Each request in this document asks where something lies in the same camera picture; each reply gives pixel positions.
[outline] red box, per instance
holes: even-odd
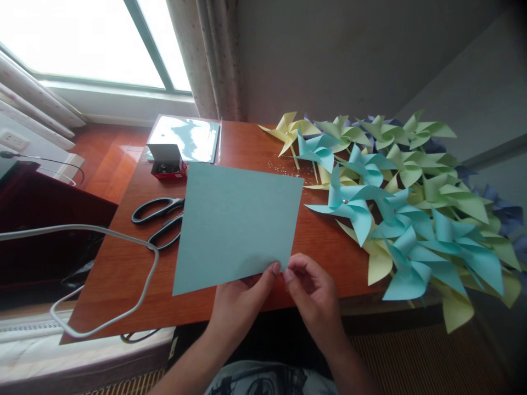
[[[187,164],[181,159],[180,149],[177,144],[147,144],[154,157],[152,175],[157,179],[187,178]],[[160,171],[161,165],[176,166],[177,171],[164,173]]]

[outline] person's lap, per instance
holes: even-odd
[[[173,339],[177,337],[177,342],[168,368],[202,335],[207,324],[208,322],[201,322],[176,328]],[[311,338],[296,308],[260,313],[226,365],[239,360],[279,362],[312,369],[332,379],[326,359]]]

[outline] window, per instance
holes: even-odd
[[[0,49],[39,80],[189,93],[165,0],[1,0]]]

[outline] scissors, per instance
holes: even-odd
[[[144,210],[147,207],[150,207],[151,205],[162,203],[162,202],[166,202],[167,203],[166,206],[164,206],[163,208],[157,210],[156,212],[144,218],[141,218],[141,214],[144,212]],[[132,222],[136,225],[150,222],[153,219],[156,219],[158,217],[163,217],[165,215],[168,215],[175,209],[182,207],[184,203],[185,203],[185,199],[184,198],[180,199],[178,197],[159,197],[157,199],[152,199],[150,201],[147,201],[145,204],[139,206],[137,210],[133,212]],[[158,248],[158,250],[164,250],[165,248],[170,247],[172,244],[174,244],[180,239],[181,232],[178,233],[171,241],[169,241],[166,244],[163,244],[162,246],[158,246],[155,242],[160,236],[169,232],[178,222],[181,222],[182,220],[183,220],[183,213],[181,213],[180,215],[178,215],[177,217],[173,219],[169,219],[167,222],[163,224],[161,229],[159,229],[152,236],[150,236],[147,242],[155,245]]]

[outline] square paper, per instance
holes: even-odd
[[[173,295],[289,264],[304,179],[189,163]]]

